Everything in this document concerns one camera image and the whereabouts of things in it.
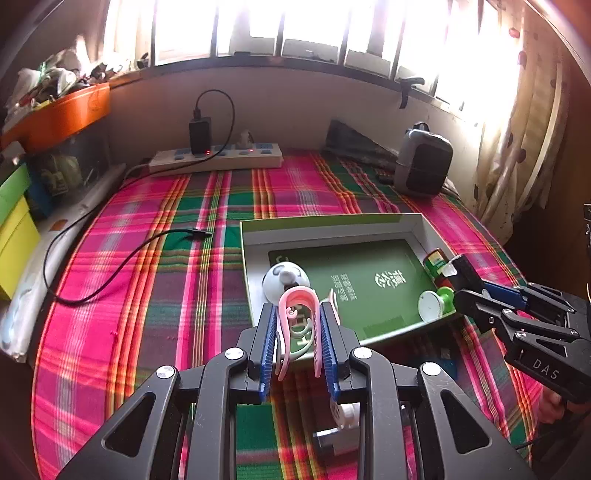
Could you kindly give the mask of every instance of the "white ball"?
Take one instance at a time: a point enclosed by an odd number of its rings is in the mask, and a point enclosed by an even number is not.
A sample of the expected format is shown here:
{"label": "white ball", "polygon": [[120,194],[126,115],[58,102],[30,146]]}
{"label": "white ball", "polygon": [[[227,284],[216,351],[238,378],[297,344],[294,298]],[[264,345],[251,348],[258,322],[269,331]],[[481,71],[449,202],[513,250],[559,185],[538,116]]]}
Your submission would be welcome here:
{"label": "white ball", "polygon": [[262,279],[262,290],[274,305],[290,287],[310,287],[306,272],[293,262],[280,262],[273,265]]}

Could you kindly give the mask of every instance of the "window frame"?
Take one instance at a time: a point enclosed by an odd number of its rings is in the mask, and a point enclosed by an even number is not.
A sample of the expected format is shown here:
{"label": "window frame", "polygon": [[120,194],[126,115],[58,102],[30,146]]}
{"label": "window frame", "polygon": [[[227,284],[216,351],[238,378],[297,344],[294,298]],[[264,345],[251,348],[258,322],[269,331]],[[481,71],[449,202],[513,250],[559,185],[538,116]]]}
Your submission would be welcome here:
{"label": "window frame", "polygon": [[[448,9],[451,13],[451,7],[453,0],[448,1]],[[495,9],[498,9],[494,0],[480,0],[486,1],[491,4]],[[287,68],[291,70],[306,70],[310,72],[322,72],[336,76],[342,76],[359,80],[361,82],[371,83],[389,90],[400,92],[401,84],[397,80],[398,64],[400,60],[400,52],[402,49],[402,42],[404,40],[404,30],[406,24],[406,15],[403,16],[401,21],[400,33],[398,36],[398,44],[394,60],[392,61],[389,75],[387,77],[381,76],[378,73],[370,72],[368,70],[362,70],[352,66],[345,65],[345,57],[348,49],[348,34],[350,27],[350,11],[348,20],[345,25],[343,33],[343,40],[338,47],[337,61],[328,62],[323,60],[316,60],[303,57],[288,57],[283,56],[284,46],[284,23],[285,23],[285,12],[282,13],[279,21],[277,34],[275,36],[275,49],[273,55],[259,55],[259,54],[234,54],[232,56],[218,56],[217,55],[217,25],[219,21],[219,4],[216,5],[215,16],[213,19],[212,38],[210,41],[210,56],[201,57],[196,59],[179,60],[173,61],[166,64],[154,65],[154,60],[157,58],[156,52],[156,31],[157,31],[157,17],[158,17],[158,3],[160,0],[154,0],[154,15],[152,18],[151,35],[150,35],[150,63],[147,68],[142,70],[133,70],[125,73],[110,81],[112,87],[118,87],[127,83],[136,82],[144,78],[152,78],[161,76],[169,73],[186,72],[189,70],[201,70],[211,68],[224,68],[224,67],[273,67],[273,68]],[[449,30],[449,16],[447,17],[446,24],[446,35],[445,40],[447,41],[447,32]],[[423,92],[416,88],[412,88],[409,92],[409,96],[418,99],[424,103],[435,106],[441,110],[444,110],[460,119],[463,119],[464,115],[462,111],[451,106],[446,101],[436,97],[437,83],[439,79],[439,72],[436,74],[435,82],[430,91]]]}

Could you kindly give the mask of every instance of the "white round object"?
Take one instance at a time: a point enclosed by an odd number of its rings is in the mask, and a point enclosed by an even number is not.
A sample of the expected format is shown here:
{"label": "white round object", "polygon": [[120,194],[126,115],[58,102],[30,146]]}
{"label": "white round object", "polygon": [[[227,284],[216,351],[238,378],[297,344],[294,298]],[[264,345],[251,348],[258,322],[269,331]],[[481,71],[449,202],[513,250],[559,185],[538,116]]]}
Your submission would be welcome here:
{"label": "white round object", "polygon": [[333,420],[341,430],[352,429],[359,426],[359,404],[344,403],[339,405],[330,400],[330,412]]}
{"label": "white round object", "polygon": [[423,373],[429,377],[436,377],[441,373],[441,367],[434,362],[426,362],[423,364]]}
{"label": "white round object", "polygon": [[174,367],[170,365],[163,365],[156,370],[158,378],[170,378],[174,375]]}
{"label": "white round object", "polygon": [[241,356],[242,356],[243,352],[241,348],[238,348],[237,346],[233,346],[231,348],[229,348],[228,350],[226,350],[226,358],[228,360],[238,360]]}
{"label": "white round object", "polygon": [[369,357],[371,357],[371,350],[366,346],[358,346],[355,350],[353,350],[353,355],[360,360],[367,360]]}
{"label": "white round object", "polygon": [[273,265],[262,279],[262,290],[265,297],[274,305],[290,287],[310,287],[310,279],[306,272],[293,262],[280,262]]}
{"label": "white round object", "polygon": [[432,322],[443,316],[445,304],[436,292],[427,290],[418,298],[418,314],[424,322]]}

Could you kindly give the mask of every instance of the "black cable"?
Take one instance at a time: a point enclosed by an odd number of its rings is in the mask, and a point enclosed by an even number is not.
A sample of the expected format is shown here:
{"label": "black cable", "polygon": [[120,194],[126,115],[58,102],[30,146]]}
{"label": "black cable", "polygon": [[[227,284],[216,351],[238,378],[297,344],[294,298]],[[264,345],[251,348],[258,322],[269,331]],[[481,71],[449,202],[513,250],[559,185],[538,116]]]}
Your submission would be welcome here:
{"label": "black cable", "polygon": [[53,297],[59,301],[60,303],[63,303],[64,305],[69,305],[71,307],[76,307],[78,305],[82,305],[83,303],[86,303],[87,301],[89,301],[90,299],[96,297],[100,292],[102,292],[105,288],[107,288],[107,286],[109,285],[109,283],[111,283],[115,277],[119,274],[119,272],[123,269],[123,267],[127,264],[127,262],[129,260],[131,260],[131,258],[140,250],[142,250],[143,247],[145,247],[146,245],[148,245],[152,240],[156,240],[157,238],[163,236],[163,235],[168,235],[169,233],[187,233],[189,235],[191,235],[193,238],[198,238],[198,237],[202,237],[205,238],[206,236],[210,236],[211,232],[205,232],[203,230],[197,230],[196,228],[170,228],[168,230],[164,230],[163,232],[157,233],[155,235],[152,235],[150,238],[148,238],[147,240],[145,240],[141,245],[138,245],[126,258],[125,260],[123,260],[120,265],[117,267],[117,269],[111,274],[111,276],[109,278],[107,278],[105,280],[105,282],[99,287],[97,288],[94,292],[92,292],[91,294],[87,295],[84,298],[81,299],[77,299],[77,300],[72,300],[72,299],[65,299],[64,297],[60,297],[55,291],[53,291],[52,289],[50,289],[49,287],[47,287],[47,291],[53,295]]}
{"label": "black cable", "polygon": [[[168,172],[172,172],[172,171],[176,171],[176,170],[180,170],[182,168],[188,168],[188,167],[192,167],[193,165],[197,165],[206,161],[209,161],[215,157],[217,157],[219,155],[219,153],[224,150],[227,146],[228,143],[230,142],[230,139],[232,138],[232,133],[234,132],[234,123],[236,121],[236,108],[234,107],[234,102],[232,100],[232,98],[223,90],[219,90],[219,89],[209,89],[209,90],[205,90],[204,92],[202,92],[198,97],[197,97],[197,101],[195,102],[195,108],[197,109],[197,106],[199,104],[199,100],[201,99],[201,97],[203,95],[205,95],[206,93],[209,92],[218,92],[221,93],[222,95],[225,95],[226,98],[228,99],[228,101],[230,102],[230,105],[232,107],[232,122],[230,123],[230,130],[228,132],[228,136],[226,137],[226,141],[224,142],[224,144],[222,145],[222,147],[215,152],[213,155],[210,155],[206,158],[202,158],[200,160],[195,160],[192,161],[190,163],[185,163],[183,165],[180,165],[178,167],[172,167],[172,168],[166,168],[164,170],[160,170],[160,171],[155,171],[155,172],[150,172],[146,175],[143,175],[141,177],[138,177],[136,179],[131,180],[130,182],[122,185],[120,188],[117,189],[117,191],[115,193],[119,193],[122,190],[125,190],[126,188],[132,186],[133,184],[139,182],[140,180],[146,179],[148,177],[151,177],[152,175],[155,174],[159,174],[162,175],[163,173],[168,173]],[[70,300],[70,299],[65,299],[63,297],[60,297],[55,291],[53,291],[50,286],[49,286],[49,282],[47,281],[47,276],[46,276],[46,269],[47,269],[47,259],[49,257],[49,252],[51,251],[51,248],[53,247],[53,245],[62,237],[64,236],[68,231],[70,231],[72,228],[74,228],[78,223],[80,223],[82,220],[85,220],[86,218],[88,218],[90,215],[92,215],[93,213],[97,212],[98,210],[100,210],[103,207],[103,203],[99,202],[94,208],[91,208],[88,212],[86,212],[84,215],[82,215],[80,218],[78,218],[78,220],[75,220],[74,222],[72,222],[70,225],[68,225],[68,227],[64,228],[60,233],[58,233],[53,240],[51,240],[51,242],[49,243],[49,246],[47,247],[47,251],[45,252],[45,257],[43,258],[43,272],[42,272],[42,276],[43,276],[43,283],[45,284],[45,287],[47,288],[47,292],[50,293],[57,302],[59,303],[63,303],[65,305],[69,305],[69,306],[77,306],[77,305],[81,305],[82,303],[94,298],[96,295],[98,295],[115,277],[116,275],[121,271],[121,269],[125,266],[125,264],[131,259],[131,257],[133,257],[139,250],[141,250],[145,245],[149,244],[153,239],[158,238],[159,236],[165,235],[167,233],[172,233],[172,232],[187,232],[191,235],[195,235],[197,233],[199,234],[203,234],[204,232],[201,230],[196,230],[196,229],[170,229],[170,230],[166,230],[164,232],[160,232],[154,236],[152,236],[151,238],[149,238],[148,240],[146,240],[143,244],[141,244],[138,248],[136,248],[124,261],[123,263],[117,267],[117,270],[115,270],[115,272],[111,275],[111,277],[109,277],[107,279],[107,281],[101,285],[97,290],[95,290],[93,293],[91,293],[90,295],[86,296],[83,299],[78,299],[78,300]]]}
{"label": "black cable", "polygon": [[582,417],[566,421],[562,425],[557,426],[556,428],[550,430],[549,432],[544,433],[543,435],[539,435],[535,439],[531,439],[531,440],[528,440],[527,442],[520,443],[519,445],[515,445],[513,448],[515,450],[521,450],[522,448],[528,447],[529,445],[533,445],[534,443],[537,443],[540,440],[543,440],[545,438],[563,434],[567,427],[576,426],[576,425],[583,423],[583,420],[587,417],[587,415],[589,415],[589,413],[591,413],[591,411],[588,411]]}

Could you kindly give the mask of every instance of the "screw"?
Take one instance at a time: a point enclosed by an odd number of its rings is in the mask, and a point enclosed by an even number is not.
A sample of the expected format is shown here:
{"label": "screw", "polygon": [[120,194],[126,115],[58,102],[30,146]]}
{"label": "screw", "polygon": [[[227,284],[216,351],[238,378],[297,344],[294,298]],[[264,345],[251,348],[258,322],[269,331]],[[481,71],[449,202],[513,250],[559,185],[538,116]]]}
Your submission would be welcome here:
{"label": "screw", "polygon": [[229,348],[228,350],[226,350],[226,358],[228,360],[238,360],[243,354],[243,351],[241,348],[238,348],[237,346],[233,346],[232,348]]}
{"label": "screw", "polygon": [[436,377],[441,373],[441,367],[433,362],[427,362],[421,367],[425,375]]}
{"label": "screw", "polygon": [[353,350],[353,355],[360,360],[367,360],[371,356],[371,350],[366,346],[358,346]]}
{"label": "screw", "polygon": [[170,365],[163,365],[156,370],[156,376],[158,378],[170,378],[174,375],[174,367]]}

